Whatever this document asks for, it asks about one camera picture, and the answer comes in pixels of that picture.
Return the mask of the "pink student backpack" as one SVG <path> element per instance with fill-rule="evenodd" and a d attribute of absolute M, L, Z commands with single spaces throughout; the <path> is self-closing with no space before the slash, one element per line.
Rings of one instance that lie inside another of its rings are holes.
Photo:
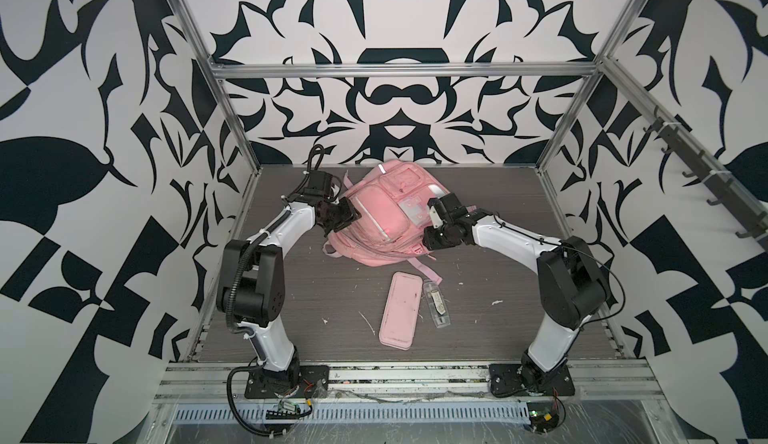
<path fill-rule="evenodd" d="M 369 267 L 407 262 L 439 284 L 442 278 L 419 259 L 430 254 L 423 244 L 424 230 L 433 226 L 428 201 L 448 193 L 426 169 L 412 162 L 380 163 L 356 183 L 345 175 L 342 196 L 359 218 L 330 232 L 323 252 Z"/>

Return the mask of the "pink pencil case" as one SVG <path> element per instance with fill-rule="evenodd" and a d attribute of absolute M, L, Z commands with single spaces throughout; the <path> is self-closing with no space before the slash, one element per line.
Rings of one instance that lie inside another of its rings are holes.
<path fill-rule="evenodd" d="M 404 272 L 393 274 L 379 329 L 382 345 L 410 349 L 419 319 L 422 286 L 419 276 Z"/>

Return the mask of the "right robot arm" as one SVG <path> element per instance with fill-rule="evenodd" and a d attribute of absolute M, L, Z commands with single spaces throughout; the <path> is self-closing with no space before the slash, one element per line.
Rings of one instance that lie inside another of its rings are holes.
<path fill-rule="evenodd" d="M 423 235 L 428 250 L 475 245 L 510 258 L 537 276 L 543 320 L 518 365 L 489 366 L 491 394 L 572 395 L 568 353 L 583 327 L 612 297 L 605 265 L 581 238 L 537 235 L 484 209 L 471 210 L 454 194 L 430 199 L 428 210 L 432 224 Z"/>

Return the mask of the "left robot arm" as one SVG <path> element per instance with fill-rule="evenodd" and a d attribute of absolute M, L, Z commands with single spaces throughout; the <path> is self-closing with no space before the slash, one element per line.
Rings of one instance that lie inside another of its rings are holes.
<path fill-rule="evenodd" d="M 308 170 L 297 188 L 282 198 L 282 209 L 265 227 L 245 239 L 229 241 L 223 251 L 215 306 L 227 330 L 253 347 L 249 367 L 264 380 L 293 389 L 299 385 L 300 359 L 281 318 L 286 299 L 285 256 L 315 227 L 340 231 L 360 218 L 340 195 L 340 179 Z"/>

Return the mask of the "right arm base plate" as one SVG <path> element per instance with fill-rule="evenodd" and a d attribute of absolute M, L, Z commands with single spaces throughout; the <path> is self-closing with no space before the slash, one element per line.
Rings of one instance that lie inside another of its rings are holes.
<path fill-rule="evenodd" d="M 497 398 L 522 396 L 572 397 L 576 394 L 574 381 L 566 364 L 550 371 L 541 371 L 534 364 L 491 364 L 490 393 Z"/>

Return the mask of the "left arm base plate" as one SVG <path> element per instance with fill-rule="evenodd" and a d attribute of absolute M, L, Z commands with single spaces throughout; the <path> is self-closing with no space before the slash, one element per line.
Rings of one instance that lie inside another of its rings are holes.
<path fill-rule="evenodd" d="M 326 365 L 300 365 L 285 371 L 256 370 L 249 373 L 244 392 L 246 399 L 302 397 L 312 385 L 325 389 L 330 377 Z"/>

